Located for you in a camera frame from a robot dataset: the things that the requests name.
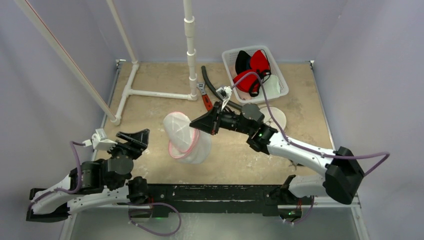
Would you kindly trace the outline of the black bra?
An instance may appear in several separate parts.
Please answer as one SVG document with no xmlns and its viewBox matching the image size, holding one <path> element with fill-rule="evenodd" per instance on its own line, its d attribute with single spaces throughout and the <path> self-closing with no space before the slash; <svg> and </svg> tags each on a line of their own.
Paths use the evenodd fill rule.
<svg viewBox="0 0 424 240">
<path fill-rule="evenodd" d="M 246 71 L 251 70 L 251 59 L 252 56 L 249 55 L 246 51 L 240 50 L 238 52 L 234 68 L 237 73 L 237 76 L 242 76 L 246 73 Z"/>
</svg>

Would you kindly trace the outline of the pale green bra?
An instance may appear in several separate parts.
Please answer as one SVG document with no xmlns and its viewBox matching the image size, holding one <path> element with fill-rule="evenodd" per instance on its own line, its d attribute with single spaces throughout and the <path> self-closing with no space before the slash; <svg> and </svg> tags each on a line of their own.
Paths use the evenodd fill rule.
<svg viewBox="0 0 424 240">
<path fill-rule="evenodd" d="M 263 89 L 268 100 L 278 98 L 281 93 L 278 76 L 274 74 L 266 76 L 263 80 Z"/>
</svg>

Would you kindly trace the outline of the pink-rimmed mesh laundry bag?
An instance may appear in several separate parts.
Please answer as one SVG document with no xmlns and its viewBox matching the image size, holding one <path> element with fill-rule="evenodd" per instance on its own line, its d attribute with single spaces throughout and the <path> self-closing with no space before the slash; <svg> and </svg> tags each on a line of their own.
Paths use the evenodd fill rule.
<svg viewBox="0 0 424 240">
<path fill-rule="evenodd" d="M 184 164 L 201 164 L 211 152 L 211 136 L 190 126 L 191 120 L 184 113 L 174 111 L 163 119 L 169 138 L 169 155 Z"/>
</svg>

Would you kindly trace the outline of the red bra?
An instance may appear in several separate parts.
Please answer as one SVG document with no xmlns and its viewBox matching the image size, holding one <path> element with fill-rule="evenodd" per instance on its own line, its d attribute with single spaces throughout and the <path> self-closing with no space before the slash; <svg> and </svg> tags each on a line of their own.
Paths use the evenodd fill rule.
<svg viewBox="0 0 424 240">
<path fill-rule="evenodd" d="M 271 64 L 264 49 L 259 49 L 251 55 L 250 66 L 251 70 L 246 71 L 244 75 L 236 73 L 233 83 L 238 90 L 249 93 L 253 98 L 259 95 L 260 82 L 263 83 L 264 78 L 272 74 Z"/>
</svg>

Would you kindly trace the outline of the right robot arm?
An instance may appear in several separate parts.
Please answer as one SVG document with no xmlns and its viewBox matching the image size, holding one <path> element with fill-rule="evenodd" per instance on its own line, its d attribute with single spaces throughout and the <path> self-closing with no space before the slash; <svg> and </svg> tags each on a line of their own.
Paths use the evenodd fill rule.
<svg viewBox="0 0 424 240">
<path fill-rule="evenodd" d="M 341 204 L 353 202 L 365 173 L 350 149 L 341 146 L 332 150 L 290 137 L 285 139 L 277 129 L 266 125 L 264 119 L 256 104 L 246 104 L 236 114 L 222 110 L 217 101 L 211 110 L 189 125 L 210 135 L 217 134 L 221 128 L 246 134 L 246 142 L 254 151 L 283 157 L 315 171 L 316 175 L 295 176 L 286 182 L 280 196 L 288 204 L 301 197 L 321 194 Z"/>
</svg>

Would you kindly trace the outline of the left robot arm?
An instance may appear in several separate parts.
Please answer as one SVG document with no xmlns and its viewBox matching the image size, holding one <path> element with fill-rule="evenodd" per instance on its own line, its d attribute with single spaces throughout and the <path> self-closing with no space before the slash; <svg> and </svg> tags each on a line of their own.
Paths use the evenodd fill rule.
<svg viewBox="0 0 424 240">
<path fill-rule="evenodd" d="M 82 143 L 71 141 L 76 168 L 49 188 L 30 190 L 26 221 L 55 223 L 98 206 L 130 201 L 138 205 L 146 203 L 147 182 L 142 177 L 133 178 L 132 171 L 134 161 L 148 148 L 149 134 L 147 128 L 134 133 L 119 131 L 118 140 L 111 140 L 104 129 L 98 128 Z M 76 146 L 106 151 L 109 158 L 82 162 Z"/>
</svg>

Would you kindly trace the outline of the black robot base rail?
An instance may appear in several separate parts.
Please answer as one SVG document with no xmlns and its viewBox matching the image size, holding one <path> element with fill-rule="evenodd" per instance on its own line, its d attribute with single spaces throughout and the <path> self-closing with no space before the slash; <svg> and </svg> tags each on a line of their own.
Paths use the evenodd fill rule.
<svg viewBox="0 0 424 240">
<path fill-rule="evenodd" d="M 161 184 L 129 185 L 126 202 L 152 204 L 153 217 L 170 213 L 261 214 L 277 217 L 284 206 L 309 205 L 311 197 L 296 197 L 284 185 Z"/>
</svg>

